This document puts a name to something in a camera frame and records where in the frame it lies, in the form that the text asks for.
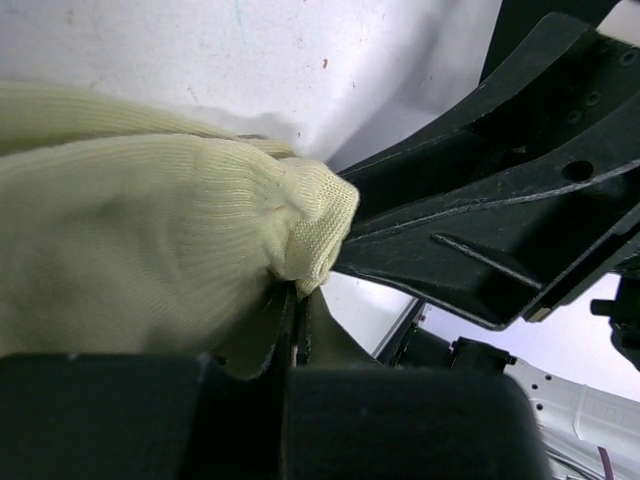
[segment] black plastic part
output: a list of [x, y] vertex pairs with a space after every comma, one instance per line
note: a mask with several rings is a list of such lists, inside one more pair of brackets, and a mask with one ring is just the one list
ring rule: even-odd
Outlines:
[[[277, 336], [252, 378], [238, 380], [221, 375], [218, 368], [209, 370], [181, 480], [277, 478], [282, 405], [294, 356], [297, 310], [295, 287], [282, 285], [261, 312], [263, 320], [277, 320]], [[256, 333], [246, 335], [248, 344], [243, 350], [251, 348]]]
[[509, 352], [468, 338], [460, 337], [451, 347], [448, 366], [452, 369], [503, 373], [504, 367], [516, 363]]
[[286, 405], [290, 480], [551, 478], [529, 401], [504, 375], [302, 368]]
[[616, 299], [593, 300], [591, 313], [611, 317], [611, 343], [640, 370], [640, 279], [623, 276]]
[[178, 478], [208, 360], [0, 361], [0, 478]]
[[336, 270], [494, 330], [575, 299], [639, 243], [629, 52], [545, 17], [458, 105], [342, 172], [361, 206]]
[[593, 27], [613, 10], [620, 0], [502, 0], [500, 13], [482, 69], [481, 80], [500, 65], [536, 24], [552, 12], [564, 13]]
[[448, 368], [450, 365], [449, 342], [418, 328], [407, 336], [407, 345], [399, 364], [403, 367]]

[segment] screw hole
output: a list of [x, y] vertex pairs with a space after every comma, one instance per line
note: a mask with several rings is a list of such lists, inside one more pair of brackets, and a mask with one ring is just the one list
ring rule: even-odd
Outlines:
[[584, 104], [587, 107], [593, 107], [594, 105], [597, 105], [598, 103], [600, 103], [601, 98], [602, 98], [602, 94], [599, 91], [594, 90], [587, 96], [587, 99], [585, 100]]
[[570, 182], [586, 182], [593, 175], [593, 165], [585, 160], [578, 160], [565, 165], [560, 174]]
[[632, 48], [620, 55], [620, 58], [618, 59], [618, 65], [620, 65], [621, 67], [628, 67], [630, 65], [633, 65], [637, 58], [638, 51]]
[[567, 123], [569, 125], [576, 125], [577, 123], [580, 123], [580, 120], [582, 120], [583, 116], [584, 114], [580, 110], [569, 112], [569, 115], [567, 115]]

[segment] black plastic housing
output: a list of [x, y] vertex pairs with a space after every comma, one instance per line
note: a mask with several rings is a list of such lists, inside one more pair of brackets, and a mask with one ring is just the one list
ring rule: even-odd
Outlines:
[[529, 401], [501, 374], [296, 369], [283, 442], [291, 480], [551, 478]]
[[336, 270], [495, 330], [572, 301], [638, 246], [638, 53], [546, 16], [458, 105], [341, 173], [362, 201]]

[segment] white metal part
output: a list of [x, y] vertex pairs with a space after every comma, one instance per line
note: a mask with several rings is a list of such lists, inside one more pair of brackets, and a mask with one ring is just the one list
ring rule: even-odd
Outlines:
[[639, 403], [549, 375], [522, 360], [505, 373], [527, 393], [541, 426], [629, 459], [640, 457]]
[[[603, 473], [601, 473], [604, 472], [602, 459], [597, 447], [587, 442], [576, 441], [570, 435], [562, 434], [549, 427], [542, 428], [542, 436], [548, 448], [561, 452], [565, 457], [580, 465], [583, 470], [594, 472], [596, 476], [604, 478]], [[609, 456], [611, 457], [616, 480], [640, 479], [640, 470], [638, 470], [637, 465], [633, 465], [632, 461], [625, 461], [624, 457], [615, 455], [612, 452], [609, 453]], [[566, 472], [566, 468], [562, 468], [557, 463], [552, 463], [552, 467], [557, 472], [571, 473]]]

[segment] knit glove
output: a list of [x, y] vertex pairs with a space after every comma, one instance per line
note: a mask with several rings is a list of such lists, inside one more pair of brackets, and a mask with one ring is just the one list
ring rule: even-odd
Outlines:
[[325, 282], [356, 189], [289, 147], [0, 83], [0, 355], [200, 352]]

